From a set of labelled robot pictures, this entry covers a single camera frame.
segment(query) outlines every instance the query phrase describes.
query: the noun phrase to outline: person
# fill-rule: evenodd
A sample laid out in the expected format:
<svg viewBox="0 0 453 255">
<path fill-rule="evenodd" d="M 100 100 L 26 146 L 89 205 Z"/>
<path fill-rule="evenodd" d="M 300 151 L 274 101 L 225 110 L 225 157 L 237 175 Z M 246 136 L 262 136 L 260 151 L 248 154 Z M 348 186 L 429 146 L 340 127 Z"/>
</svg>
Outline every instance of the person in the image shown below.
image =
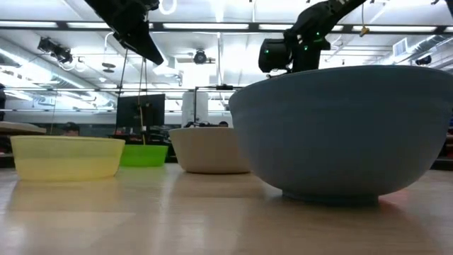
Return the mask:
<svg viewBox="0 0 453 255">
<path fill-rule="evenodd" d="M 80 135 L 80 127 L 73 122 L 68 122 L 64 124 L 63 127 L 63 135 L 64 136 L 79 136 Z"/>
<path fill-rule="evenodd" d="M 221 121 L 221 122 L 219 123 L 219 127 L 221 127 L 221 128 L 227 128 L 227 127 L 228 127 L 228 122 L 227 122 L 227 121 Z"/>
</svg>

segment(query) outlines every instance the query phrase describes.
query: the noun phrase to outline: bowl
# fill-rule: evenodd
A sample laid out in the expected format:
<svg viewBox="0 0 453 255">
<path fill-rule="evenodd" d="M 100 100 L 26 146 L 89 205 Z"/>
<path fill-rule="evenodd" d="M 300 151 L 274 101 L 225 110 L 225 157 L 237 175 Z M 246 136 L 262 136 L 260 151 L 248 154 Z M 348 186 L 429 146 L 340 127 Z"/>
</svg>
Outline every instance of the bowl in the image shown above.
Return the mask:
<svg viewBox="0 0 453 255">
<path fill-rule="evenodd" d="M 436 159 L 452 81 L 425 67 L 322 69 L 247 86 L 229 106 L 252 171 L 284 196 L 376 201 L 417 181 Z"/>
<path fill-rule="evenodd" d="M 132 145 L 125 146 L 121 156 L 121 166 L 156 167 L 165 164 L 168 146 Z"/>
<path fill-rule="evenodd" d="M 16 170 L 24 181 L 87 181 L 116 174 L 125 141 L 13 136 L 11 145 Z"/>
<path fill-rule="evenodd" d="M 228 127 L 170 130 L 178 163 L 189 173 L 244 174 L 250 172 L 239 153 L 236 134 Z"/>
</svg>

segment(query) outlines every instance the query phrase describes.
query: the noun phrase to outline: desk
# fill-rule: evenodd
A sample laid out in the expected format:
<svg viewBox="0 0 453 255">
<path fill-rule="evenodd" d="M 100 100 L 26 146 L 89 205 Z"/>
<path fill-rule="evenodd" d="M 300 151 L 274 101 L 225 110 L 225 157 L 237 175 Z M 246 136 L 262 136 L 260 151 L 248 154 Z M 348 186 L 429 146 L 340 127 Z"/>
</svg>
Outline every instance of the desk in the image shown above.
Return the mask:
<svg viewBox="0 0 453 255">
<path fill-rule="evenodd" d="M 2 254 L 453 254 L 453 172 L 429 171 L 377 208 L 284 199 L 251 174 L 122 169 L 80 183 L 0 172 Z"/>
<path fill-rule="evenodd" d="M 45 128 L 35 125 L 0 121 L 0 135 L 44 135 L 45 133 Z"/>
</svg>

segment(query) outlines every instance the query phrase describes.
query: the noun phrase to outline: fluorescent light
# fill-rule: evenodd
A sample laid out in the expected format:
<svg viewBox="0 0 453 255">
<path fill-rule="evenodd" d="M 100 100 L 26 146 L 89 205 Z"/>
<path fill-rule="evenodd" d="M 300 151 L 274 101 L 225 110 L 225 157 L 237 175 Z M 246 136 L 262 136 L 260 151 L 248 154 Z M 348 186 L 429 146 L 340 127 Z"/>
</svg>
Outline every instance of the fluorescent light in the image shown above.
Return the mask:
<svg viewBox="0 0 453 255">
<path fill-rule="evenodd" d="M 9 28 L 58 28 L 57 23 L 44 21 L 0 21 L 0 26 Z"/>
<path fill-rule="evenodd" d="M 40 111 L 46 111 L 45 109 L 17 109 L 15 111 L 21 111 L 21 112 L 40 112 Z"/>
<path fill-rule="evenodd" d="M 290 29 L 292 25 L 290 24 L 260 24 L 258 29 L 260 30 L 287 30 Z M 342 25 L 336 25 L 333 27 L 332 31 L 341 31 L 343 29 Z"/>
<path fill-rule="evenodd" d="M 167 29 L 248 29 L 248 24 L 240 23 L 165 23 Z"/>
<path fill-rule="evenodd" d="M 30 81 L 33 84 L 58 84 L 59 81 Z"/>
<path fill-rule="evenodd" d="M 332 31 L 341 31 L 343 29 L 342 25 L 336 25 L 332 28 Z"/>
<path fill-rule="evenodd" d="M 292 25 L 284 24 L 260 24 L 258 29 L 260 30 L 287 30 L 290 29 Z"/>
<path fill-rule="evenodd" d="M 23 99 L 23 100 L 27 100 L 27 101 L 32 101 L 33 98 L 29 95 L 25 95 L 24 93 L 21 93 L 19 91 L 7 91 L 5 92 L 6 95 L 8 96 L 12 96 L 12 97 L 15 97 L 15 98 L 18 98 L 18 99 Z"/>
<path fill-rule="evenodd" d="M 109 28 L 104 22 L 68 22 L 70 28 Z"/>
<path fill-rule="evenodd" d="M 95 91 L 95 89 L 55 89 L 55 91 Z"/>
<path fill-rule="evenodd" d="M 435 26 L 382 26 L 367 25 L 371 32 L 397 32 L 397 33 L 428 33 L 436 30 Z M 361 25 L 354 25 L 352 31 L 361 31 Z"/>
<path fill-rule="evenodd" d="M 43 88 L 7 88 L 4 91 L 47 91 L 47 89 Z"/>
</svg>

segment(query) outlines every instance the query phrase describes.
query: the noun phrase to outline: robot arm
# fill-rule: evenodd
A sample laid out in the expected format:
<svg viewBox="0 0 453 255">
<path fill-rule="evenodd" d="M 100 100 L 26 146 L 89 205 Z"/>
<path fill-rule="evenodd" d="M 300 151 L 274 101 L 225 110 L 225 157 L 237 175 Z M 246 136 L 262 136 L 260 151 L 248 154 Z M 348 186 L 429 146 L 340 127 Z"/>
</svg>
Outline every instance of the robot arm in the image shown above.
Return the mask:
<svg viewBox="0 0 453 255">
<path fill-rule="evenodd" d="M 164 62 L 149 35 L 148 11 L 157 10 L 159 0 L 85 0 L 115 32 L 113 36 L 126 49 L 156 63 Z"/>
<path fill-rule="evenodd" d="M 302 40 L 318 40 L 329 34 L 333 27 L 351 11 L 366 0 L 328 0 L 310 6 L 302 11 L 289 32 Z"/>
<path fill-rule="evenodd" d="M 258 65 L 263 72 L 286 69 L 302 72 L 318 69 L 322 50 L 331 45 L 325 36 L 351 11 L 366 0 L 322 1 L 302 11 L 296 23 L 284 32 L 284 40 L 266 39 L 261 46 Z M 292 69 L 287 66 L 292 61 Z"/>
</svg>

